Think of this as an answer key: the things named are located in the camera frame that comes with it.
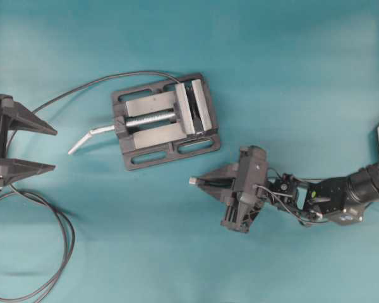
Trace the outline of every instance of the gripper jaw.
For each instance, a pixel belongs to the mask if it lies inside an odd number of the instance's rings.
[[[220,222],[229,230],[247,233],[262,206],[262,191],[267,179],[265,150],[257,146],[240,149],[239,161],[192,177],[189,183],[226,205]]]
[[[0,191],[15,181],[54,170],[55,166],[7,158],[8,131],[31,131],[56,135],[57,131],[39,119],[12,96],[0,94]]]
[[[0,116],[9,118],[10,131],[31,131],[34,133],[56,135],[57,131],[39,119],[24,105],[15,102],[12,96],[0,94]]]

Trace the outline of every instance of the teal surface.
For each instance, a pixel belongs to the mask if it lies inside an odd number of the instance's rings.
[[[379,302],[379,204],[364,223],[305,229],[267,206],[247,235],[188,178],[258,145],[301,177],[346,175],[378,160],[379,0],[0,0],[0,93],[29,109],[99,76],[202,72],[222,148],[134,172],[110,124],[112,80],[39,116],[56,137],[20,133],[11,156],[56,170],[19,182],[68,211],[76,250],[45,302]],[[37,288],[61,260],[50,213],[0,204],[0,295]]]

